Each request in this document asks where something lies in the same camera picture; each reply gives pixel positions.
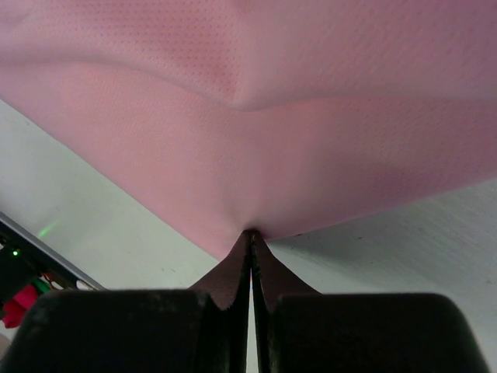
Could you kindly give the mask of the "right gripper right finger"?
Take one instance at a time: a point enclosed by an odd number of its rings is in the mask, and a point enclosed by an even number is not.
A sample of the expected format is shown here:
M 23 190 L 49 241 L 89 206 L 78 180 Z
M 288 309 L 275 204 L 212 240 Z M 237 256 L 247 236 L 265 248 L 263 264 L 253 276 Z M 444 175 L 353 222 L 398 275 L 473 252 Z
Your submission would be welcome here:
M 486 372 L 460 309 L 433 293 L 322 294 L 250 235 L 261 372 Z

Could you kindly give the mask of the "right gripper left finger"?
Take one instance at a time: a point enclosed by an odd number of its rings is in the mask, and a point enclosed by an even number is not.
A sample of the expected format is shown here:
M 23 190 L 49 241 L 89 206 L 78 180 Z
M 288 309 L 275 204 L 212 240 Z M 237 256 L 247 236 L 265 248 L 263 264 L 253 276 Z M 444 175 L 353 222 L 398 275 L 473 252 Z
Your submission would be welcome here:
M 3 372 L 243 372 L 251 236 L 187 289 L 53 291 L 27 312 Z

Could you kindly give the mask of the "pink t shirt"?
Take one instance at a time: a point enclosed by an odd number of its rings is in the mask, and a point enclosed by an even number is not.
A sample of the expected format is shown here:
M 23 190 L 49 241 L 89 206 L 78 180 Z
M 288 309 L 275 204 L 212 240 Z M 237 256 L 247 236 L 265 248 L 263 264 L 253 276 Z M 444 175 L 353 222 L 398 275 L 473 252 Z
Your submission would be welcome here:
M 3 1 L 1 98 L 217 258 L 496 175 L 494 1 Z

